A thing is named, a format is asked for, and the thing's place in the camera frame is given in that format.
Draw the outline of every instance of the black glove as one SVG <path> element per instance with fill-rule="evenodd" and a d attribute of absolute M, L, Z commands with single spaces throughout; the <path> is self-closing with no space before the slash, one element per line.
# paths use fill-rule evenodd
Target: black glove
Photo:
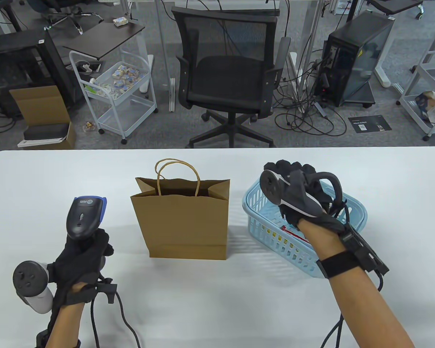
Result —
<path fill-rule="evenodd" d="M 264 169 L 272 170 L 274 173 L 280 174 L 287 182 L 290 182 L 289 175 L 294 170 L 299 169 L 305 174 L 314 174 L 316 172 L 314 167 L 310 166 L 309 164 L 305 164 L 303 166 L 300 164 L 300 162 L 290 164 L 290 162 L 284 159 L 277 161 L 277 163 L 267 163 L 264 166 Z M 327 214 L 323 214 L 320 217 L 308 217 L 282 204 L 279 206 L 282 217 L 285 218 L 287 222 L 293 226 L 297 226 L 300 222 L 300 219 L 305 219 L 316 225 L 330 229 L 334 232 L 343 232 L 345 230 L 344 225 L 336 218 L 328 214 L 330 212 L 330 204 L 333 202 L 333 199 L 330 195 L 322 190 L 320 182 L 318 180 L 311 181 L 310 184 L 306 187 L 306 193 L 317 199 L 317 201 L 322 206 L 322 209 L 327 212 Z"/>
<path fill-rule="evenodd" d="M 66 297 L 74 284 L 88 283 L 93 288 L 103 267 L 103 256 L 111 256 L 113 247 L 108 244 L 109 235 L 99 228 L 88 240 L 76 241 L 66 238 L 65 248 L 58 258 L 47 266 L 49 282 L 57 284 L 53 298 L 48 333 L 51 333 L 60 308 L 65 305 Z"/>

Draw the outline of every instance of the black office chair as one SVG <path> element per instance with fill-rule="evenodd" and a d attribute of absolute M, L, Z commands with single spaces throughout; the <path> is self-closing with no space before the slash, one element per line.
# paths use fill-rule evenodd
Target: black office chair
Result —
<path fill-rule="evenodd" d="M 277 18 L 173 7 L 182 37 L 183 57 L 178 98 L 182 106 L 206 108 L 201 116 L 221 125 L 192 139 L 188 148 L 221 134 L 242 134 L 275 147 L 274 141 L 242 123 L 271 113 L 274 89 L 279 85 L 290 38 L 282 38 L 274 64 Z M 228 113 L 224 118 L 215 111 Z"/>
<path fill-rule="evenodd" d="M 55 19 L 49 20 L 49 25 L 45 27 L 45 30 L 50 30 L 55 25 L 63 22 L 64 20 L 70 20 L 80 35 L 84 33 L 79 22 L 77 22 L 77 17 L 88 17 L 95 16 L 99 19 L 98 23 L 103 22 L 103 18 L 95 12 L 83 12 L 82 9 L 77 6 L 81 3 L 88 3 L 89 0 L 42 0 L 45 5 L 49 8 L 53 8 L 56 10 L 56 13 L 52 13 L 51 17 L 55 17 Z"/>

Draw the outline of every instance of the chair seat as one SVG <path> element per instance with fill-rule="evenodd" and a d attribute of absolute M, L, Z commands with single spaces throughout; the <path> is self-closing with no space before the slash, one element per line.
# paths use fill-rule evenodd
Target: chair seat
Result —
<path fill-rule="evenodd" d="M 209 56 L 193 70 L 187 99 L 240 109 L 259 109 L 262 61 L 241 56 Z"/>

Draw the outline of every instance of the white table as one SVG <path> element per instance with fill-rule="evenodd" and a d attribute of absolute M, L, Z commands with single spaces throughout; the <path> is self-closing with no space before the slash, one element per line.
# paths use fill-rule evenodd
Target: white table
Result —
<path fill-rule="evenodd" d="M 231 179 L 227 261 L 150 259 L 130 195 L 165 157 L 203 179 Z M 363 235 L 390 267 L 383 296 L 417 347 L 435 347 L 435 148 L 158 149 L 0 152 L 0 347 L 34 347 L 48 315 L 15 295 L 23 260 L 52 262 L 75 196 L 106 196 L 102 227 L 115 254 L 103 274 L 119 284 L 143 348 L 318 348 L 339 310 L 324 279 L 309 278 L 246 232 L 242 196 L 267 161 L 299 160 L 335 173 L 367 208 Z M 192 179 L 179 165 L 168 178 Z M 101 346 L 134 348 L 118 305 L 100 295 Z M 88 306 L 80 339 L 94 347 Z M 347 328 L 342 347 L 355 347 Z"/>

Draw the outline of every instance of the cardboard box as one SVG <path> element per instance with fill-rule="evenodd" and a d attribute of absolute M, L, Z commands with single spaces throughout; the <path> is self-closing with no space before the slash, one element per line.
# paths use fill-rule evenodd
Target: cardboard box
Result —
<path fill-rule="evenodd" d="M 28 146 L 26 150 L 72 150 L 75 144 L 74 125 L 57 86 L 10 90 L 28 126 L 69 123 L 68 135 L 58 144 Z"/>

